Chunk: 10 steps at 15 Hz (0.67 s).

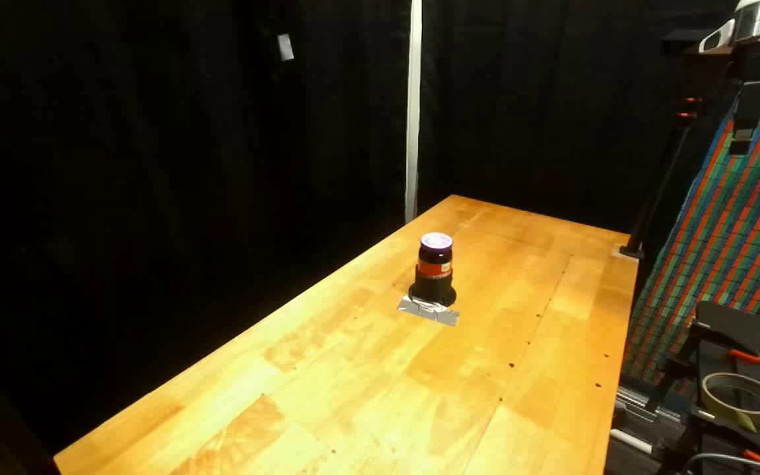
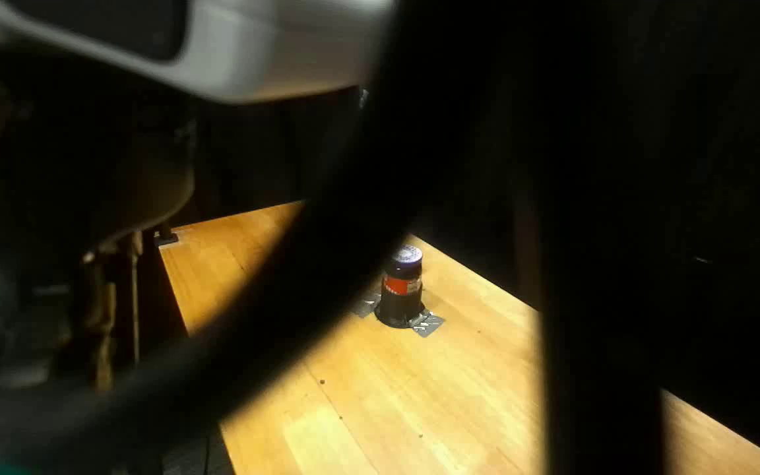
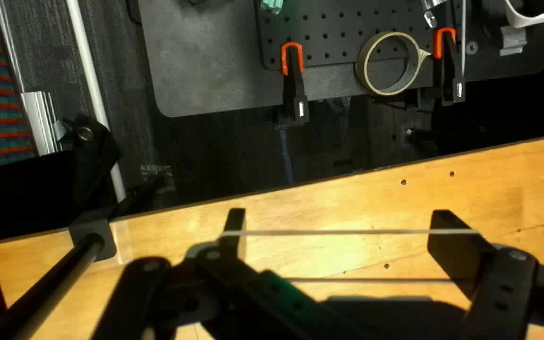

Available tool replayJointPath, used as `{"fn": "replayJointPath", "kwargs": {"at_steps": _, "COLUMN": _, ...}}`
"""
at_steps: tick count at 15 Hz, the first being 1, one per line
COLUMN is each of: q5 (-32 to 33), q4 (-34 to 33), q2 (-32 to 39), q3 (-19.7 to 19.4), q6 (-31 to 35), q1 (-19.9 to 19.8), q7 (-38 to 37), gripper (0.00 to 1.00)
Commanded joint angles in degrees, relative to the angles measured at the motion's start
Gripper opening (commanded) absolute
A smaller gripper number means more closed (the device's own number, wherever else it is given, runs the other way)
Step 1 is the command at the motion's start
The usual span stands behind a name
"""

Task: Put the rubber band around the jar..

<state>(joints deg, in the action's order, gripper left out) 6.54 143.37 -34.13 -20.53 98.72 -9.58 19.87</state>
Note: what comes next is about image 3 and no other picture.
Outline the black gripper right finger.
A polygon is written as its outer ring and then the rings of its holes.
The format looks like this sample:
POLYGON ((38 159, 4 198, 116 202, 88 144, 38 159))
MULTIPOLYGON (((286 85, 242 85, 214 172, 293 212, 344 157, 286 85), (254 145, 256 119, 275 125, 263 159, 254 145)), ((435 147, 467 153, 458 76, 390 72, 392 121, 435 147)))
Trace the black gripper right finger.
POLYGON ((531 253, 494 246, 450 210, 435 210, 428 251, 471 300, 463 340, 526 340, 544 327, 544 264, 531 253))

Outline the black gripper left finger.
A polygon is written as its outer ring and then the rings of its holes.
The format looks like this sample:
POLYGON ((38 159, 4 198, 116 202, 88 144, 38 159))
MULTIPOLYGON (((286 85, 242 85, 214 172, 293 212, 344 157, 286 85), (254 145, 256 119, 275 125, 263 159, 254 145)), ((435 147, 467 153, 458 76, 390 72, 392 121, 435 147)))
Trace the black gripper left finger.
POLYGON ((224 236, 193 246, 180 264, 142 257, 125 266, 93 340, 176 340, 201 325, 216 340, 373 340, 271 270, 239 257, 246 210, 227 213, 224 236))

